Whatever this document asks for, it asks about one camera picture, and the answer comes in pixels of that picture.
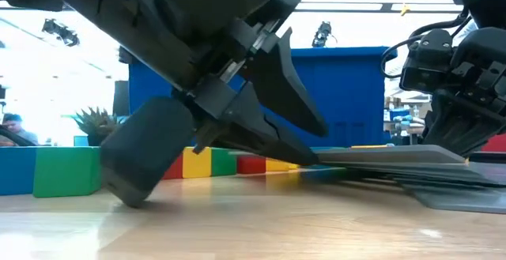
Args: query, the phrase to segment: potted plant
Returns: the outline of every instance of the potted plant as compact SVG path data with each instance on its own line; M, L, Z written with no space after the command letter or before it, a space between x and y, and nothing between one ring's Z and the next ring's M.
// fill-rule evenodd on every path
M101 111L89 108L89 113L81 110L82 114L76 113L76 121L79 129L88 135L89 146L100 146L102 141L111 134L123 122L116 115L109 115L104 109Z

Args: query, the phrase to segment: red object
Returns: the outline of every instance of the red object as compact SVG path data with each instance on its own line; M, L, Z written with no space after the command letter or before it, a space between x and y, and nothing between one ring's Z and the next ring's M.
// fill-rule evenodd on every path
M238 156L237 173L239 174L262 174L266 172L265 157Z
M506 152L506 134L500 134L489 139L489 142L481 149L482 152L504 153Z
M167 179L182 179L183 178L183 154L174 161L170 168L168 168L167 172L165 172L164 178L162 180Z

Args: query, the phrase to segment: table surface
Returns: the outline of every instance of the table surface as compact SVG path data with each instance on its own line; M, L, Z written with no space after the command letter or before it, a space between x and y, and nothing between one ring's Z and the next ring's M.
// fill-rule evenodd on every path
M338 174L163 181L143 209L105 191L0 197L0 259L506 258L506 217L426 209Z

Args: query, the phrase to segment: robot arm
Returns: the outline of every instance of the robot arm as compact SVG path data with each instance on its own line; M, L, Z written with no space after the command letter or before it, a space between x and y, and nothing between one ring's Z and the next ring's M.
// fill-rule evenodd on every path
M291 61L289 29L275 32L301 0L7 0L75 9L174 86L136 111L101 146L105 186L139 205L186 145L247 150L296 164L316 155L265 115L269 108L315 135L327 134ZM240 75L237 91L228 82Z
M400 77L401 89L432 94L422 143L469 156L506 130L506 0L454 2L464 6L459 17L419 28L400 43L408 44L408 59L400 75L386 76ZM454 47L471 18L478 29ZM453 34L444 30L452 27Z

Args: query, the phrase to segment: green block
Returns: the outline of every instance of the green block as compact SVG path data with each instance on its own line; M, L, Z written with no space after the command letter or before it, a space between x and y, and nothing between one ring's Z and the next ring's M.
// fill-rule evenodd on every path
M39 147L33 196L86 196L100 189L99 149L93 147Z
M211 176L237 174L236 157L229 155L229 149L211 149Z

